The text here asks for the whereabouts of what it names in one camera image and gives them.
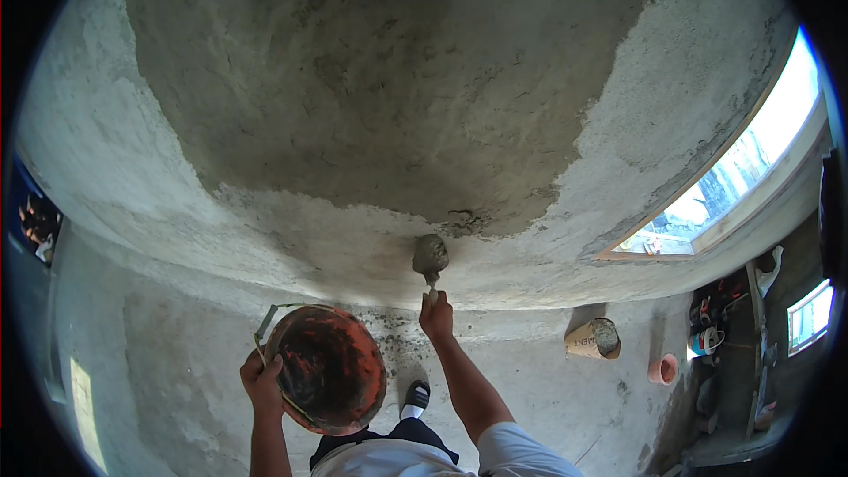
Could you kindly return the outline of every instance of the person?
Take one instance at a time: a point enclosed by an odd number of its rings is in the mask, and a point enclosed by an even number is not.
[[[498,391],[477,370],[454,337],[454,315],[444,291],[432,304],[421,303],[419,323],[439,356],[456,413],[480,453],[481,477],[582,477],[580,471],[547,449],[515,423]],[[257,351],[248,356],[241,378],[254,406],[250,446],[251,477],[291,477],[282,432],[286,408],[276,376],[278,354],[263,367]],[[365,429],[348,436],[324,436],[310,460],[312,477],[430,477],[463,475],[459,456],[420,420],[430,388],[417,381],[409,387],[397,427],[388,435]]]

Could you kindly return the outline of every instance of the foot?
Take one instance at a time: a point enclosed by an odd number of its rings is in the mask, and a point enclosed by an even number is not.
[[[404,406],[400,408],[400,419],[417,419],[430,403],[430,386],[426,381],[413,381],[406,391]]]

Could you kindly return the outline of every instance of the concrete ceiling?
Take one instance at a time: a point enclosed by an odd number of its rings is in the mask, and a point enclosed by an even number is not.
[[[414,306],[433,231],[460,308],[671,295],[815,207],[811,167],[712,254],[592,260],[704,166],[794,33],[783,0],[69,0],[18,146],[77,226],[311,298]]]

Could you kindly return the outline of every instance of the hand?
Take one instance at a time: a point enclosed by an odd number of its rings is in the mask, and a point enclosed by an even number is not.
[[[454,336],[454,307],[448,304],[448,295],[444,291],[439,292],[439,300],[435,304],[430,302],[430,295],[424,294],[418,323],[430,341]]]
[[[274,360],[265,367],[257,350],[250,352],[244,365],[239,369],[238,373],[242,377],[244,390],[254,405],[254,414],[257,417],[282,419],[284,411],[282,395],[276,384],[276,377],[281,370],[282,356],[280,354],[276,355]]]

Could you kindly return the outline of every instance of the paper bag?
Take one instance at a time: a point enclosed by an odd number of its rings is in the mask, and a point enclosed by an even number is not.
[[[566,335],[566,353],[577,354],[579,356],[594,357],[595,359],[616,359],[621,353],[621,340],[618,345],[612,349],[606,356],[600,355],[598,345],[594,342],[594,333],[592,331],[592,323],[595,318],[585,323],[580,328]]]

